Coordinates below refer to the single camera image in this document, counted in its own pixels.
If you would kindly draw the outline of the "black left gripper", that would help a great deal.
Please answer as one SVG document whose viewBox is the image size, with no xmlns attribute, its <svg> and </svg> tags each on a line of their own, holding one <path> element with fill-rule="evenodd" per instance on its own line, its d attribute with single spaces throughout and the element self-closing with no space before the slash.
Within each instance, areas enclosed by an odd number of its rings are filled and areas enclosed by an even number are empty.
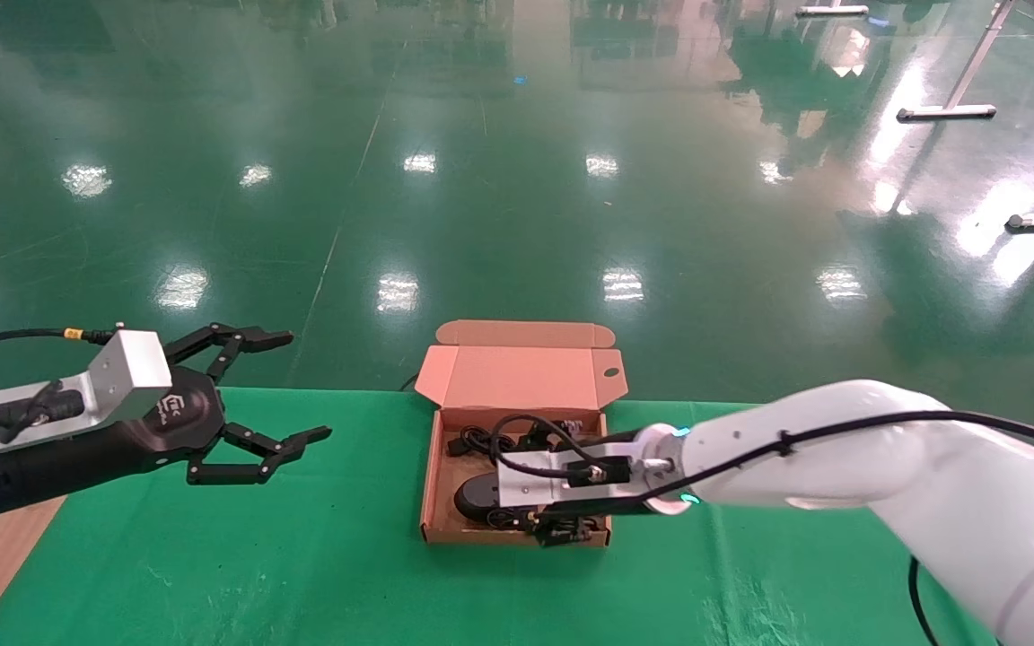
<svg viewBox="0 0 1034 646">
<path fill-rule="evenodd" d="M 331 437 L 317 426 L 277 441 L 238 423 L 225 424 L 219 383 L 241 353 L 288 346 L 290 331 L 208 324 L 162 347 L 175 384 L 136 420 L 120 421 L 77 436 L 0 453 L 0 514 L 48 502 L 115 479 L 152 473 L 188 459 L 186 483 L 193 486 L 263 485 L 305 450 Z M 205 373 L 180 367 L 190 357 L 218 347 Z M 213 442 L 224 441 L 261 458 L 258 465 L 205 462 Z"/>
</svg>

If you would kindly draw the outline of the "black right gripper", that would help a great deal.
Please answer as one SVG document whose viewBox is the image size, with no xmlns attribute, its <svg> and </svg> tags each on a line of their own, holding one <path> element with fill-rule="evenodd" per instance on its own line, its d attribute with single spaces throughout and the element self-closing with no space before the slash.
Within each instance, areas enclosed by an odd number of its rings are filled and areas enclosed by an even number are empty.
<svg viewBox="0 0 1034 646">
<path fill-rule="evenodd" d="M 625 515 L 676 515 L 676 499 L 657 496 L 644 502 L 632 498 L 555 502 L 535 514 L 530 535 L 542 547 L 585 544 L 595 532 L 595 519 Z"/>
</svg>

